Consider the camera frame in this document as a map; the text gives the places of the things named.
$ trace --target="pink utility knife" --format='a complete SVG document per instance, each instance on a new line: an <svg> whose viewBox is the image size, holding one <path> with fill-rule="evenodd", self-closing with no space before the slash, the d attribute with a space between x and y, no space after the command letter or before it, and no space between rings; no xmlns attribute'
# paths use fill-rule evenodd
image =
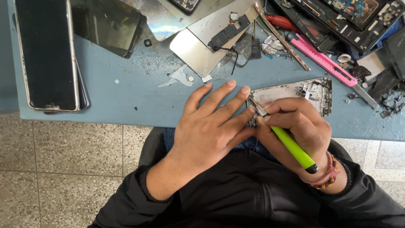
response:
<svg viewBox="0 0 405 228"><path fill-rule="evenodd" d="M296 32L289 32L286 40L296 48L322 66L327 72L335 76L343 84L352 87L373 108L379 108L377 102L357 84L357 79L341 68L337 63L328 58L324 53L319 53L306 38Z"/></svg>

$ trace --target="green screwdriver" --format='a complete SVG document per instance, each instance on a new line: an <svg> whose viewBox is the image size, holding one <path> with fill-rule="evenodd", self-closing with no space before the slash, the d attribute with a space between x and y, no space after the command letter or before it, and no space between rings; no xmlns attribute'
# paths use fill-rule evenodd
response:
<svg viewBox="0 0 405 228"><path fill-rule="evenodd" d="M260 106L257 104L256 101L253 100L251 96L249 96L249 99L252 101L253 106L256 108L256 112L265 117L268 116L269 114ZM274 133L277 135L277 137L283 142L283 144L287 147L287 149L290 151L290 153L295 157L295 159L298 161L298 163L305 169L310 174L314 174L318 172L318 166L316 163L312 160L312 158L294 141L294 139L291 138L287 132L280 128L280 127L271 127L271 129L274 131Z"/></svg>

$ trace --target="black jacket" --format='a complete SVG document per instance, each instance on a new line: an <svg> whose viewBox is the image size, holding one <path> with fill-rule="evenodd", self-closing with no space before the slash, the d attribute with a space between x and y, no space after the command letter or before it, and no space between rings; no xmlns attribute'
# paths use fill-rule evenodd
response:
<svg viewBox="0 0 405 228"><path fill-rule="evenodd" d="M129 174L89 228L405 227L405 209L360 166L339 158L348 184L324 194L281 164L251 151L230 152L168 200L146 188L150 167Z"/></svg>

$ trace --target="red screwdriver handle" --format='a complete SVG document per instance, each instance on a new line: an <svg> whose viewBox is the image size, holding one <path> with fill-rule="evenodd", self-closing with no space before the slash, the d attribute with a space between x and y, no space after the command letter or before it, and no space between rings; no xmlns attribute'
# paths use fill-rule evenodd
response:
<svg viewBox="0 0 405 228"><path fill-rule="evenodd" d="M289 29L294 32L298 32L297 28L295 28L291 22L282 16L267 16L267 20L271 22L275 26L279 26L281 28Z"/></svg>

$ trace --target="phone screen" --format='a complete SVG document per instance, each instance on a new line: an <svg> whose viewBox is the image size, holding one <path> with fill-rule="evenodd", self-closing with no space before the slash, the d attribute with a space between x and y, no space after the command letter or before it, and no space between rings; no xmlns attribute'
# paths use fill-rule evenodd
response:
<svg viewBox="0 0 405 228"><path fill-rule="evenodd" d="M119 0L71 0L75 34L128 58L141 13Z"/></svg>
<svg viewBox="0 0 405 228"><path fill-rule="evenodd" d="M30 106L77 110L66 1L15 0L15 6Z"/></svg>

